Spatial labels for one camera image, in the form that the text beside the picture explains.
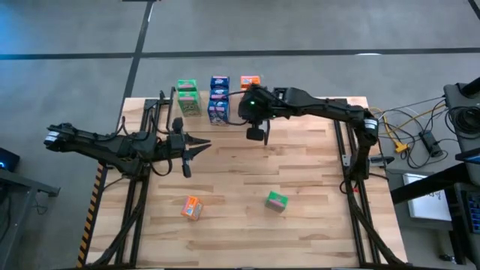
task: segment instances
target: black desk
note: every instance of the black desk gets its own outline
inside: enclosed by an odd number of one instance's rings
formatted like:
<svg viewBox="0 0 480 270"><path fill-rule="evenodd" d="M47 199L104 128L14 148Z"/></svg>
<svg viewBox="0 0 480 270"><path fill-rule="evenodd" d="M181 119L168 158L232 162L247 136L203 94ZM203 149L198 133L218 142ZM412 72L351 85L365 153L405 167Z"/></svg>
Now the black desk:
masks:
<svg viewBox="0 0 480 270"><path fill-rule="evenodd" d="M37 192L45 192L50 197L59 195L59 188L42 184L13 172L0 169L0 183L8 185L8 196L4 204L11 203L10 227L0 243L0 270L12 269L12 254L17 249L20 236L25 229L26 219L32 210Z"/></svg>
<svg viewBox="0 0 480 270"><path fill-rule="evenodd" d="M443 91L448 108L480 106L480 95L473 99L464 97L457 85L446 85ZM457 139L462 152L480 147L480 138L464 139L457 136ZM480 235L470 232L470 222L462 197L463 192L480 191L480 165L473 163L454 165L421 181L392 190L391 198L396 205L441 190L445 191L451 215L450 237L455 259L457 263L464 264L465 257L468 257L475 263L477 269L480 269Z"/></svg>

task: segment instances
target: gray floor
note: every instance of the gray floor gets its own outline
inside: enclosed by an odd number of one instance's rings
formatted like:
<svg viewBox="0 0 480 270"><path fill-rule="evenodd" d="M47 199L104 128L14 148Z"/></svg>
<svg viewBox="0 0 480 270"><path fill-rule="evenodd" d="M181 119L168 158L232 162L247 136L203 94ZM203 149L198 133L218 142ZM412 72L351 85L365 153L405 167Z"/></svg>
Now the gray floor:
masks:
<svg viewBox="0 0 480 270"><path fill-rule="evenodd" d="M0 25L6 26L0 28L0 54L133 52L145 7L116 0L0 1ZM165 0L154 4L143 51L480 47L479 32L467 0ZM130 59L0 61L0 146L22 156L21 174L61 187L58 198L40 198L48 203L47 214L32 212L19 269L74 266L96 163L45 150L46 126L71 122L112 131L130 65ZM387 109L438 97L445 84L469 82L479 71L480 54L143 59L132 95L157 96L178 78L197 78L206 89L212 74L230 75L238 87L241 75L259 74L268 86L362 95L371 106ZM433 105L412 109L421 113ZM393 124L404 120L390 116ZM453 138L440 120L435 136ZM382 145L394 154L390 141ZM449 157L422 170L442 170L453 161L458 146L442 147ZM422 147L415 153L418 162L426 158ZM407 165L396 160L389 168ZM439 249L449 249L445 232L401 230L411 263L473 268L437 259Z"/></svg>

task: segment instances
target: wooden tabletop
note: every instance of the wooden tabletop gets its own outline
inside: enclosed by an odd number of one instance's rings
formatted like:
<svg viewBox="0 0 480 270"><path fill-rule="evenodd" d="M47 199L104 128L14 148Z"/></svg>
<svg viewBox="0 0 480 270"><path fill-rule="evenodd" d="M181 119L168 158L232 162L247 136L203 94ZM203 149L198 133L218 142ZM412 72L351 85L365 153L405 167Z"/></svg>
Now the wooden tabletop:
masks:
<svg viewBox="0 0 480 270"><path fill-rule="evenodd" d="M239 97L231 98L231 104L238 104ZM144 100L124 102L122 115L130 132L139 130ZM368 106L366 97L347 100ZM202 93L204 111L207 102L207 92ZM236 106L231 114L231 122L240 122ZM176 101L172 115L182 116ZM166 117L165 106L160 113L163 130ZM212 126L206 112L202 117L184 118L184 130L210 139L212 146L190 163L191 178L183 177L180 160L174 160L173 171L166 177L151 174L137 267L359 265L347 197L338 188L343 176L333 121L309 115L275 119L267 146L245 139L247 128ZM371 154L378 154L378 148ZM164 172L167 165L156 163L155 167ZM379 169L372 172L383 174ZM110 170L106 183L119 177ZM365 184L375 229L406 261L386 180L371 176ZM128 180L122 180L103 192L87 263L95 261L119 231L127 190ZM283 213L264 206L270 191L289 198ZM205 205L198 221L180 215L187 195L199 197ZM365 231L362 238L370 258Z"/></svg>

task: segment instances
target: orange box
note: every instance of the orange box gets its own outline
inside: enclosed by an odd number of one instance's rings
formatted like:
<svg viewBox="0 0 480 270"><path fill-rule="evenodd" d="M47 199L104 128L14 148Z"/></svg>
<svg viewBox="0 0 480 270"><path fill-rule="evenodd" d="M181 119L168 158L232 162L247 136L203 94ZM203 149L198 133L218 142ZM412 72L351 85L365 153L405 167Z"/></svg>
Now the orange box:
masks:
<svg viewBox="0 0 480 270"><path fill-rule="evenodd" d="M202 208L203 204L198 198L194 196L187 196L185 204L183 205L183 209L181 210L181 215L196 221L200 217Z"/></svg>
<svg viewBox="0 0 480 270"><path fill-rule="evenodd" d="M241 76L240 77L240 88L242 91L247 90L250 84L260 84L260 76Z"/></svg>

